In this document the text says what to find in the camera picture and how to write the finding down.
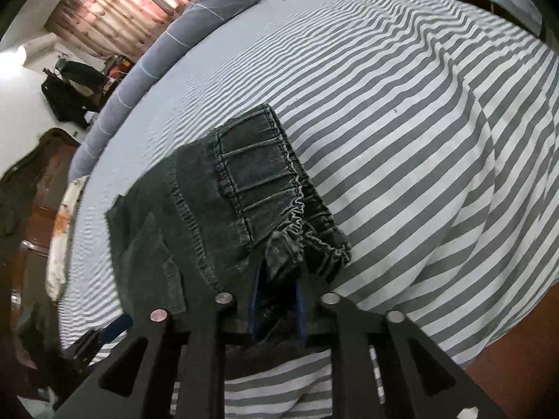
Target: wooden furniture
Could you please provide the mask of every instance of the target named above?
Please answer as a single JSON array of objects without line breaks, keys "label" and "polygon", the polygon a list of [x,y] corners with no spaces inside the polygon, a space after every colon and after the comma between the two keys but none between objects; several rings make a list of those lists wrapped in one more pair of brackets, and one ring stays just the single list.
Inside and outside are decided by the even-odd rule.
[{"label": "wooden furniture", "polygon": [[559,417],[559,285],[504,337],[485,348],[466,373],[508,419]]},{"label": "wooden furniture", "polygon": [[36,292],[46,297],[45,266],[54,218],[78,146],[65,131],[49,130],[0,179],[0,374],[10,373],[13,390],[27,398],[37,398],[41,382],[15,339],[13,325],[27,301],[23,285],[30,287],[28,296]]}]

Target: striped bedsheet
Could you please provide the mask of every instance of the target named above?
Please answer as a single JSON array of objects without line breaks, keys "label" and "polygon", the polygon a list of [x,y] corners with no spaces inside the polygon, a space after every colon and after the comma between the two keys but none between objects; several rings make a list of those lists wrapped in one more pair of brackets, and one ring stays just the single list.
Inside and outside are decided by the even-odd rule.
[{"label": "striped bedsheet", "polygon": [[[353,244],[336,291],[405,312],[466,365],[557,279],[557,64],[532,35],[456,0],[262,0],[153,86],[97,163],[59,307],[63,346],[121,312],[104,220],[116,195],[268,102]],[[323,352],[228,381],[226,417],[327,416],[330,373]]]}]

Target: wall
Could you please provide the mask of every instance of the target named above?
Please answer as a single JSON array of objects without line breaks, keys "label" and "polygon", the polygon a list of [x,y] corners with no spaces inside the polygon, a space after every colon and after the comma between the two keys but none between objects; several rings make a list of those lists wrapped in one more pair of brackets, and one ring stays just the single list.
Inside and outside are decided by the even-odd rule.
[{"label": "wall", "polygon": [[60,0],[27,0],[0,41],[0,51],[29,39],[43,26]]},{"label": "wall", "polygon": [[[85,132],[73,123],[59,123],[50,110],[41,84],[43,67],[53,69],[56,52],[33,59],[25,67],[15,65],[15,49],[23,42],[44,35],[48,17],[60,0],[27,0],[0,41],[0,176],[27,155],[39,137],[52,127],[62,127],[82,141]],[[57,49],[97,69],[102,61],[84,52],[70,51],[62,43]]]},{"label": "wall", "polygon": [[[57,48],[65,50],[61,44]],[[54,68],[55,52],[34,59],[25,67],[16,63],[15,49],[0,52],[0,176],[27,155],[38,139],[53,127],[61,127],[79,142],[85,131],[73,123],[60,123],[46,102],[41,84],[43,67]]]}]

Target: jeans seam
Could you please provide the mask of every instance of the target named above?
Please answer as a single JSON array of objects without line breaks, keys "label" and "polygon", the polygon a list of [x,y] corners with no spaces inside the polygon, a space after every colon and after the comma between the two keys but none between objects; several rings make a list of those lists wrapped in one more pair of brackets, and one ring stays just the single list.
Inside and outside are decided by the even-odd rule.
[{"label": "jeans seam", "polygon": [[[297,246],[298,253],[297,255],[293,255],[291,266],[298,265],[304,260],[303,216],[305,206],[303,204],[303,186],[300,182],[297,169],[295,168],[293,160],[290,156],[289,139],[287,138],[285,131],[282,129],[279,119],[276,117],[276,114],[269,105],[263,104],[260,108],[268,120],[268,124],[272,128],[273,133],[275,134],[278,147],[286,164],[286,169],[293,174],[291,184],[293,185],[293,188],[297,190],[297,197],[293,198],[290,202],[282,222],[276,227],[275,231],[287,233],[289,238]],[[290,270],[291,269],[288,266],[284,267],[282,271],[289,272]]]},{"label": "jeans seam", "polygon": [[241,234],[244,233],[247,235],[249,242],[252,244],[254,242],[254,237],[251,231],[250,220],[242,212],[242,204],[240,202],[239,195],[235,188],[235,183],[233,182],[233,178],[231,177],[231,174],[229,173],[229,170],[225,165],[225,158],[224,158],[222,138],[221,138],[221,134],[223,132],[224,131],[218,129],[217,131],[215,131],[215,137],[212,138],[213,151],[215,153],[215,158],[216,158],[217,174],[220,179],[220,185],[222,186],[224,195],[226,197],[229,197],[231,199],[231,202],[233,203],[233,209],[235,210],[235,213],[237,215],[238,222],[242,221],[244,223],[244,225],[239,225],[239,230]]},{"label": "jeans seam", "polygon": [[180,279],[181,273],[177,264],[170,254],[169,259],[161,266],[167,280],[167,291],[169,293],[169,312],[179,313],[186,310],[186,302],[184,300],[184,292],[182,284],[175,280]]},{"label": "jeans seam", "polygon": [[[297,155],[295,154],[293,147],[289,143],[287,134],[281,127],[279,127],[278,130],[283,134],[285,146],[289,151],[290,160],[292,161],[292,165],[295,167],[295,171],[299,178],[301,193],[303,195],[303,203],[306,207],[312,208],[311,211],[314,211],[310,216],[304,215],[304,221],[312,225],[313,219],[318,216],[323,216],[328,221],[328,228],[326,230],[321,229],[317,232],[318,235],[325,236],[326,232],[333,233],[334,231],[342,233],[334,222],[334,217],[332,216],[331,211],[324,204],[322,197],[315,189],[308,173],[305,171],[301,161],[299,161]],[[339,246],[334,247],[324,242],[320,237],[315,236],[311,230],[305,229],[303,232],[303,242],[305,245],[311,243],[315,246],[315,249],[320,250],[323,253],[324,258],[320,264],[320,270],[324,272],[322,277],[325,278],[328,283],[334,280],[340,269],[346,266],[351,260],[351,245],[345,237]]]},{"label": "jeans seam", "polygon": [[171,156],[171,166],[168,175],[169,193],[175,207],[177,208],[179,216],[181,217],[182,221],[186,223],[190,231],[192,241],[194,242],[197,271],[200,273],[204,281],[211,288],[213,288],[214,291],[220,292],[223,290],[223,287],[219,283],[219,280],[217,279],[213,268],[208,264],[208,256],[206,255],[206,247],[202,238],[202,232],[200,231],[198,222],[196,222],[196,218],[194,217],[194,214],[192,214],[192,211],[188,206],[188,202],[184,198],[178,185],[176,159],[176,154],[173,154]]}]

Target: curtain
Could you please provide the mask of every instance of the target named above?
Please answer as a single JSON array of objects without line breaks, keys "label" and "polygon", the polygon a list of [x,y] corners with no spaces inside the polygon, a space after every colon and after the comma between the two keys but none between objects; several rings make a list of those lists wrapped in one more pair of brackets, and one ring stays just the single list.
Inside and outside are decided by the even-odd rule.
[{"label": "curtain", "polygon": [[62,0],[45,28],[99,58],[138,61],[191,0]]}]

